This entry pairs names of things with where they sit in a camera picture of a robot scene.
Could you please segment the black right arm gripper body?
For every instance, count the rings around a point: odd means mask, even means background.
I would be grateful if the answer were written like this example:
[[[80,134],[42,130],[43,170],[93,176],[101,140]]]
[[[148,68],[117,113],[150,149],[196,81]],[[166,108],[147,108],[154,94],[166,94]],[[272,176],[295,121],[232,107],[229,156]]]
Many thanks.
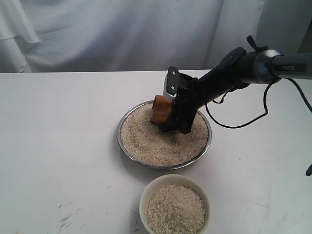
[[[162,132],[178,131],[188,134],[198,109],[215,99],[215,80],[213,78],[194,78],[189,88],[179,88],[172,102],[173,110],[167,121],[158,124]]]

